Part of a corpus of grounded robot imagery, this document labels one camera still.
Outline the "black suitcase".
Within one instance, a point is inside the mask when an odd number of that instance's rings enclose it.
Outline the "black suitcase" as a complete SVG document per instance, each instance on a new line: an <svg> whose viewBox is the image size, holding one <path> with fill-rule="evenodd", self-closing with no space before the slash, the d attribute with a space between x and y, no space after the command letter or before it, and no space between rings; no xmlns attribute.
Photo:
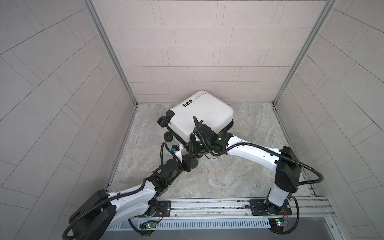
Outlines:
<svg viewBox="0 0 384 240"><path fill-rule="evenodd" d="M199 91L168 110L158 124L186 145L195 128L193 117L217 134L228 131L234 124L233 108L206 91Z"/></svg>

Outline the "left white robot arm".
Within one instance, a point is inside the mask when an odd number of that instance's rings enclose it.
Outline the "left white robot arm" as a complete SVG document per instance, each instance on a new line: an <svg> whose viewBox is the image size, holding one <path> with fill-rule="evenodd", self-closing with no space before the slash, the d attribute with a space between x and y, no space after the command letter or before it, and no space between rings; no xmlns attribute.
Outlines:
<svg viewBox="0 0 384 240"><path fill-rule="evenodd" d="M187 154L182 156L181 162L173 158L160 165L141 185L110 194L104 189L98 190L71 215L62 238L98 240L116 224L136 216L153 215L157 198L183 171L189 172L197 166L197 158Z"/></svg>

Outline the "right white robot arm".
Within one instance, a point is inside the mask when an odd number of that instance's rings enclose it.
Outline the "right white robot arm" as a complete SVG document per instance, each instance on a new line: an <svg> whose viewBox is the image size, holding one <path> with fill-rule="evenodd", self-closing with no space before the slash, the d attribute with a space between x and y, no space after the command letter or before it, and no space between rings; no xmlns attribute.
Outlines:
<svg viewBox="0 0 384 240"><path fill-rule="evenodd" d="M203 121L193 116L194 129L190 134L187 150L192 155L211 154L219 158L231 155L250 160L268 168L275 173L275 182L271 187L263 210L269 214L279 215L283 212L284 203L298 189L301 167L298 161L247 141L228 132L216 134Z"/></svg>

